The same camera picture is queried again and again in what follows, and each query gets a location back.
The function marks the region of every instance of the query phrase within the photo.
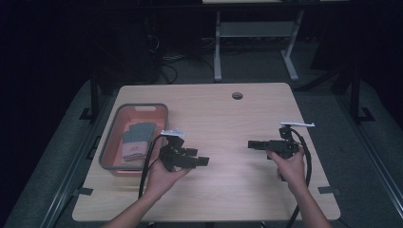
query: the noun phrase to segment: black cable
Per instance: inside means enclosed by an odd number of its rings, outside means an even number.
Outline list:
[[[157,225],[155,223],[147,225],[145,228],[156,228]]]
[[[260,227],[261,228],[267,228],[267,226],[262,221],[260,222]]]
[[[302,145],[302,148],[305,152],[305,156],[306,156],[306,163],[307,163],[307,172],[306,172],[306,178],[305,178],[305,182],[306,182],[306,186],[309,186],[309,182],[311,181],[311,175],[312,175],[312,157],[311,157],[311,152],[309,152],[308,146],[306,145],[305,140],[303,139],[302,136],[299,135],[298,132],[296,132],[296,130],[294,130],[293,128],[290,128],[290,130],[292,132],[294,132],[297,136],[298,139],[300,141],[300,144]],[[293,215],[291,216],[291,218],[288,220],[287,223],[287,228],[291,228],[291,226],[294,224],[294,222],[296,221],[297,215],[299,213],[299,206],[297,205],[296,209],[294,210]]]
[[[341,224],[343,224],[346,228],[352,228],[349,224],[347,224],[346,221],[344,221],[343,219],[339,218],[338,222],[340,222]]]
[[[162,67],[168,67],[171,68],[174,72],[175,72],[175,77],[172,80],[169,80],[168,75],[165,73],[165,71],[163,71]],[[173,83],[175,83],[175,81],[178,79],[178,70],[172,66],[168,66],[168,65],[161,65],[160,66],[160,72],[163,75],[163,78],[166,80],[166,83],[171,85]]]
[[[140,180],[139,198],[143,195],[145,178],[147,177],[147,173],[148,173],[148,170],[149,170],[148,164],[150,163],[152,151],[154,150],[155,143],[156,143],[157,140],[158,140],[160,137],[162,137],[162,136],[163,136],[163,135],[157,136],[157,137],[151,142],[151,144],[150,144],[149,147],[148,147],[147,155],[146,155],[146,157],[145,157],[144,165],[143,165],[142,179]]]
[[[210,67],[210,69],[214,72],[214,68],[213,68],[213,66],[211,66],[210,63],[208,63],[208,62],[205,61],[205,60],[199,60],[199,61],[201,61],[202,63],[205,63],[206,65],[208,65],[208,67]]]
[[[148,166],[148,169],[150,169],[151,166],[152,166],[158,159],[159,159],[159,158],[157,158],[156,160],[154,160],[154,161]]]

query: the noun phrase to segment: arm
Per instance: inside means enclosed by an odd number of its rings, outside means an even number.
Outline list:
[[[288,182],[288,188],[297,200],[304,225],[310,228],[332,227],[306,185],[303,149],[300,148],[296,155],[288,160],[272,151],[267,151],[267,155],[278,166],[278,177],[283,176]]]
[[[145,213],[171,189],[176,181],[189,172],[190,169],[168,172],[160,160],[155,161],[149,170],[148,183],[143,196],[104,227],[136,227]]]

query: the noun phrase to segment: black clamp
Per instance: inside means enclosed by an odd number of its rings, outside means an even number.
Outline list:
[[[182,148],[184,140],[178,136],[165,136],[168,144],[160,149],[159,158],[163,166],[169,172],[175,171],[175,167],[196,168],[197,166],[207,166],[209,158],[198,157],[197,149]]]
[[[278,130],[283,138],[281,141],[248,141],[248,148],[274,151],[280,157],[289,159],[298,152],[298,144],[294,141],[290,128],[291,125],[285,125]]]

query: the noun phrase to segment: cloth in bin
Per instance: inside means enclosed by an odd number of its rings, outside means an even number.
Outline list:
[[[156,128],[155,123],[135,123],[122,136],[122,164],[144,160]]]

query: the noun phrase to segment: white tag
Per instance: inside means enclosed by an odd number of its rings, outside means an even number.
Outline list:
[[[295,123],[295,122],[280,122],[281,125],[296,125],[296,126],[315,126],[314,123]]]
[[[178,127],[174,130],[162,130],[161,131],[162,135],[169,135],[169,136],[181,136],[184,137],[186,136],[186,133],[181,131]]]

